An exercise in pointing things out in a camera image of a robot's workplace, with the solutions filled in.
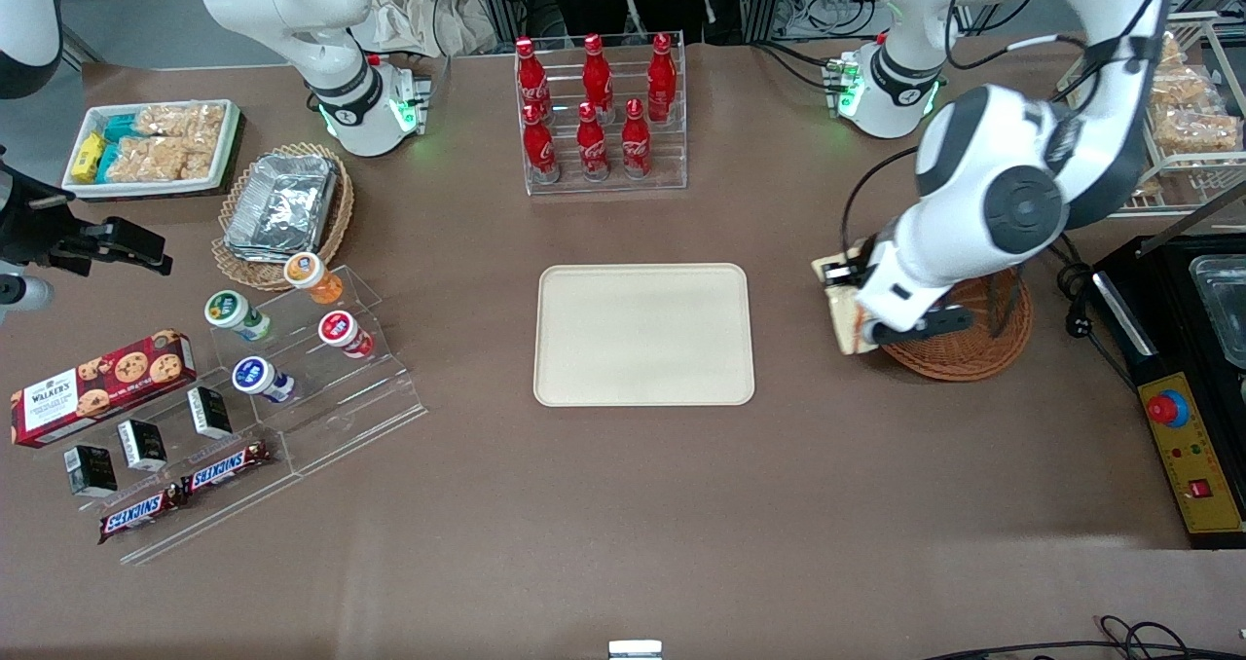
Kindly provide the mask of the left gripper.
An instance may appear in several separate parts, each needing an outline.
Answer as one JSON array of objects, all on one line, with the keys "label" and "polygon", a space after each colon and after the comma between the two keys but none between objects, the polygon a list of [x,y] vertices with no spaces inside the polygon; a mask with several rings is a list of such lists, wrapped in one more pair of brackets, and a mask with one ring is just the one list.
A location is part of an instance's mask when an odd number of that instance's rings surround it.
[{"label": "left gripper", "polygon": [[943,222],[891,222],[861,244],[865,278],[855,262],[824,262],[824,286],[858,286],[856,301],[876,321],[908,331],[962,281],[958,242],[954,227]]}]

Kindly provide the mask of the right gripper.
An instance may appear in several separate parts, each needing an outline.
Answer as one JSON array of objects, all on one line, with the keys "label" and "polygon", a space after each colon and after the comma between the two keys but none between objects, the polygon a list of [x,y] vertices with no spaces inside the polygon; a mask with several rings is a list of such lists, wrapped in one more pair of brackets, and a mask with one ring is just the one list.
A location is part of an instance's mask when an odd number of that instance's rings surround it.
[{"label": "right gripper", "polygon": [[110,215],[97,225],[98,242],[88,235],[91,222],[74,215],[71,193],[22,176],[7,164],[2,171],[1,260],[15,266],[54,266],[74,275],[90,275],[98,264],[141,266],[169,275],[173,258],[164,253],[164,237]]}]

